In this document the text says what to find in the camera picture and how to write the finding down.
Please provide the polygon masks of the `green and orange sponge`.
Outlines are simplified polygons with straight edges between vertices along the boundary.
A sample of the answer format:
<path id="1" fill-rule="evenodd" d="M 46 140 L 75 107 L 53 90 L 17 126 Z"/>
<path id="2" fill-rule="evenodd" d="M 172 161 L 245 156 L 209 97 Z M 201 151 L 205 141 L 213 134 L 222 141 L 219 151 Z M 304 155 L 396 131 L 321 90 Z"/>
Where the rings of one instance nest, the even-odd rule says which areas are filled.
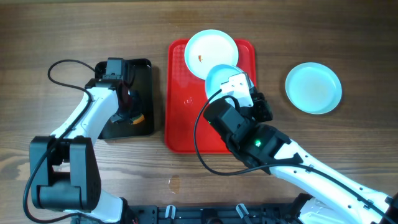
<path id="1" fill-rule="evenodd" d="M 139 123 L 143 122 L 144 120 L 145 120 L 144 115 L 140 114 L 138 116 L 130 118 L 129 119 L 129 123 L 132 124 L 132 125 L 135 125 L 135 124 L 139 124 Z"/>

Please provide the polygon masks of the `light blue plate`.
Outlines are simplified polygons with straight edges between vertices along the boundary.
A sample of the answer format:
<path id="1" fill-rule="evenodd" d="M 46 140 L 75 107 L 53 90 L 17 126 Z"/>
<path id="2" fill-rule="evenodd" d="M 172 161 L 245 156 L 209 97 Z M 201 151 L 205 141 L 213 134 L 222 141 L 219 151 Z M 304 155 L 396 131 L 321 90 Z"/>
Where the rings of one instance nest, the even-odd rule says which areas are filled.
<path id="1" fill-rule="evenodd" d="M 237 65 L 239 50 L 227 33 L 208 29 L 196 33 L 188 40 L 184 59 L 189 71 L 205 80 L 209 71 L 217 65 Z"/>
<path id="2" fill-rule="evenodd" d="M 205 92 L 206 97 L 209 100 L 217 91 L 221 90 L 220 85 L 224 82 L 228 81 L 230 76 L 243 73 L 244 71 L 236 66 L 232 65 L 216 65 L 213 67 L 205 80 Z M 211 100 L 210 103 L 213 101 L 221 98 L 222 96 L 226 96 L 222 94 L 222 92 L 215 95 Z"/>
<path id="3" fill-rule="evenodd" d="M 295 66 L 285 79 L 290 102 L 308 114 L 326 114 L 334 110 L 343 96 L 336 73 L 325 65 L 305 62 Z"/>

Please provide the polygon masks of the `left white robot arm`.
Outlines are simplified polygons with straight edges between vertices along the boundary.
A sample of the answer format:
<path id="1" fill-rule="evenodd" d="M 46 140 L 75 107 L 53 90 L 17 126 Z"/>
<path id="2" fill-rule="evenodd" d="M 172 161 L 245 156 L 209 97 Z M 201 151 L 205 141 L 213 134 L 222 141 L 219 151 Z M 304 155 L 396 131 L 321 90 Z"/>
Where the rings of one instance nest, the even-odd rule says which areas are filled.
<path id="1" fill-rule="evenodd" d="M 127 201 L 101 187 L 94 145 L 107 122 L 136 125 L 145 120 L 131 60 L 109 58 L 92 69 L 95 76 L 81 91 L 83 98 L 66 122 L 49 136 L 36 136 L 29 146 L 30 176 L 22 208 L 36 223 L 35 208 L 65 212 L 50 223 L 69 217 L 93 223 L 137 223 Z"/>

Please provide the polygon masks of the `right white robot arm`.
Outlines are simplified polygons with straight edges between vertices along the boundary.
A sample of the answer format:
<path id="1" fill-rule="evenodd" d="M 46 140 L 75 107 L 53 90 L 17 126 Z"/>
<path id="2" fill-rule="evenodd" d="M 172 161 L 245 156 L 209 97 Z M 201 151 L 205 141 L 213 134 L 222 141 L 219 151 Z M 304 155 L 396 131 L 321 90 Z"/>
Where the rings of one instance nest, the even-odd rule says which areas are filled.
<path id="1" fill-rule="evenodd" d="M 271 109 L 262 93 L 251 90 L 252 103 L 212 95 L 200 110 L 232 155 L 246 169 L 263 170 L 303 189 L 282 218 L 297 223 L 397 223 L 397 197 L 367 188 L 306 152 L 267 121 Z"/>

